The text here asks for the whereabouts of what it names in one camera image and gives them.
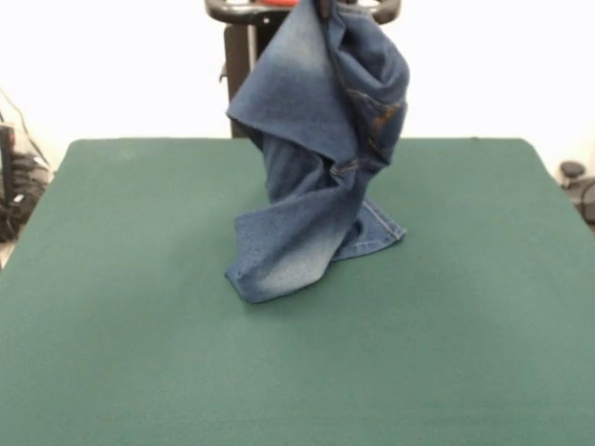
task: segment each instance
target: jeans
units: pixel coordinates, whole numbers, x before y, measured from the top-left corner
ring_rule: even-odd
[[[242,299],[293,293],[405,235],[366,189],[391,163],[408,84],[368,13],[333,0],[321,20],[315,0],[294,7],[227,111],[262,153],[271,202],[235,220],[226,277]]]

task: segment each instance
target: black cable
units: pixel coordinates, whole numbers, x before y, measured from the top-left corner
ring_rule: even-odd
[[[587,198],[587,192],[589,192],[593,188],[595,188],[595,179],[593,181],[591,181],[583,189],[583,192],[580,194],[580,215],[589,224],[594,224],[595,223],[595,220],[589,220],[587,218],[587,203],[585,203],[585,199]]]
[[[0,94],[2,96],[4,96],[4,99],[7,100],[8,104],[10,105],[10,107],[12,107],[15,110],[15,112],[17,112],[17,114],[19,115],[19,119],[20,119],[20,125],[22,126],[22,129],[25,132],[25,136],[27,137],[27,139],[29,139],[29,142],[31,143],[31,145],[33,146],[33,148],[35,149],[35,151],[37,152],[37,154],[41,157],[42,160],[44,160],[44,163],[46,163],[47,165],[49,165],[49,162],[48,162],[46,156],[43,154],[43,152],[41,151],[41,149],[39,148],[39,146],[35,143],[35,141],[33,141],[33,138],[31,138],[31,135],[29,134],[29,129],[27,128],[27,124],[25,123],[25,117],[22,114],[22,111],[20,110],[20,108],[17,107],[17,105],[10,99],[10,97],[2,89],[2,87],[0,87]]]

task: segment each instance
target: white wall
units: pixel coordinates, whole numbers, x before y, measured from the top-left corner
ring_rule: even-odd
[[[54,163],[77,138],[229,135],[202,0],[0,6],[0,85]],[[595,173],[594,22],[586,0],[403,0],[385,30],[412,69],[405,135],[521,137],[552,174]]]

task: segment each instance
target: green felt surface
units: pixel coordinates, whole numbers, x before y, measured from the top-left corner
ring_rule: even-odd
[[[518,140],[405,140],[403,243],[243,303],[245,141],[73,145],[0,275],[2,446],[595,444],[595,243]]]

